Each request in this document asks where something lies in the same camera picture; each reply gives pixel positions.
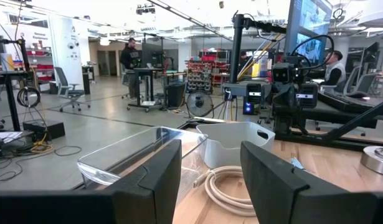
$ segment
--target gray floor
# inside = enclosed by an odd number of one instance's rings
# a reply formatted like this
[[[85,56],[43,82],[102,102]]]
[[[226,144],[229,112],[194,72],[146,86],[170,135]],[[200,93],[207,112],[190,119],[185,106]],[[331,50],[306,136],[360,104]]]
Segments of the gray floor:
[[[80,101],[89,102],[92,106],[90,109],[81,106],[82,111],[77,111],[69,106],[64,108],[63,113],[59,112],[59,105],[65,102],[65,100],[59,99],[56,95],[42,94],[43,104],[39,105],[37,109],[44,112],[48,120],[62,121],[65,125],[66,135],[65,137],[53,140],[54,148],[57,149],[69,145],[80,146],[83,150],[80,154],[68,157],[49,154],[41,158],[23,161],[20,163],[23,168],[22,174],[12,180],[0,182],[0,190],[71,189],[82,183],[82,177],[76,164],[79,157],[152,126],[176,128],[187,120],[186,114],[172,114],[167,111],[159,111],[158,109],[151,109],[149,113],[145,113],[141,108],[131,108],[128,111],[126,107],[130,101],[121,99],[121,95],[127,92],[127,87],[120,83],[119,78],[100,77],[97,80],[97,84],[91,85],[92,94],[80,99]],[[160,82],[154,84],[154,92],[162,92]],[[212,95],[213,104],[216,106],[222,102],[222,97],[218,95],[219,93],[220,90],[215,89]],[[3,92],[2,101],[0,101],[0,119],[4,118],[7,121],[6,128],[9,129],[12,125],[6,98],[6,92]],[[256,122],[258,119],[256,116],[242,115],[241,102],[242,100],[239,99],[237,119],[239,121]],[[18,105],[17,109],[20,122],[32,119],[29,112],[25,114],[25,108]],[[221,109],[222,106],[218,106],[214,110],[215,118],[217,118]],[[235,110],[235,105],[233,105],[234,119]],[[39,117],[33,110],[32,115],[35,119]],[[313,122],[310,122],[308,126],[312,128]],[[383,122],[379,122],[377,129],[368,129],[367,135],[383,137]],[[0,169],[0,175],[8,171],[19,172],[20,167],[12,163],[5,169]]]

